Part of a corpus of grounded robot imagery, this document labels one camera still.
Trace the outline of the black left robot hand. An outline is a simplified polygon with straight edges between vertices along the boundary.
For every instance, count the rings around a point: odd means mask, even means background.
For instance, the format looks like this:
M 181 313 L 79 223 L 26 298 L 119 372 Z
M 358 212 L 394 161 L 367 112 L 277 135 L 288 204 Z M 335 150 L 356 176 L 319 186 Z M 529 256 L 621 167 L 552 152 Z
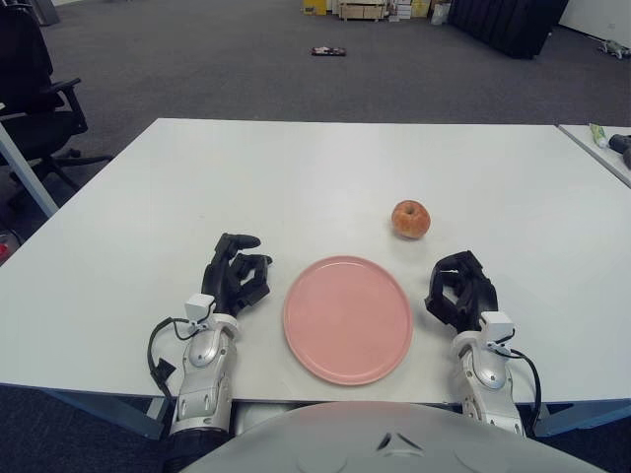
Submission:
M 260 239 L 256 236 L 221 235 L 201 285 L 202 294 L 214 297 L 215 312 L 237 316 L 269 294 L 267 274 L 272 258 L 243 253 L 259 246 Z

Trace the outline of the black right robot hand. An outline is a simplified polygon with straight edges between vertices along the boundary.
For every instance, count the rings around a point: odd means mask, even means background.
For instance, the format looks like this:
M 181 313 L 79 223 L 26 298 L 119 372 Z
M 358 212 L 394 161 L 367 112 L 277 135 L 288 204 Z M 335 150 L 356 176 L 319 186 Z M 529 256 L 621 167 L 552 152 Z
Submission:
M 457 333 L 480 331 L 481 314 L 498 310 L 495 287 L 470 250 L 446 256 L 435 264 L 424 303 L 432 315 Z

